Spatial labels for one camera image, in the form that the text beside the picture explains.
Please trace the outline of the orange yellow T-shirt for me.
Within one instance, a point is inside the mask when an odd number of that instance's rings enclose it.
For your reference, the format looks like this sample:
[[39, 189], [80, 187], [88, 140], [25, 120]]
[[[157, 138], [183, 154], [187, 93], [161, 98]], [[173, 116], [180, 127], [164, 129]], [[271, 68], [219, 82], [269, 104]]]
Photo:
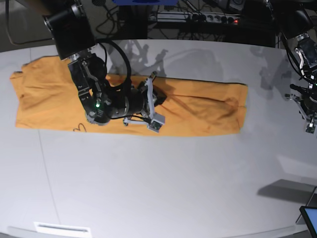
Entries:
[[[10, 81], [19, 100], [16, 127], [153, 136], [145, 125], [89, 123], [67, 61], [42, 57], [22, 66]], [[156, 111], [165, 117], [160, 136], [214, 136], [239, 133], [246, 115], [248, 87], [238, 83], [157, 77], [167, 96]]]

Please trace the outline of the white power strip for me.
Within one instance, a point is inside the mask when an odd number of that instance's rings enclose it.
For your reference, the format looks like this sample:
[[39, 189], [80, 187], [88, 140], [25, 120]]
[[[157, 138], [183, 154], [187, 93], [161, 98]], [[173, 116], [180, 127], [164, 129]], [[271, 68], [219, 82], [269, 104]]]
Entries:
[[212, 24], [231, 24], [238, 25], [240, 22], [239, 15], [230, 15], [218, 12], [176, 12], [176, 11], [159, 11], [149, 17], [149, 21], [158, 22], [203, 22]]

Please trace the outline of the tablet screen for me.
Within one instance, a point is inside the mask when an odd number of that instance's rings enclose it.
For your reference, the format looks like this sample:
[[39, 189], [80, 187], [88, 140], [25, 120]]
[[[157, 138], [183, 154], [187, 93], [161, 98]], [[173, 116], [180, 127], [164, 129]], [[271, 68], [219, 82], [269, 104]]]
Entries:
[[300, 212], [312, 238], [317, 238], [317, 208], [310, 206], [301, 206]]

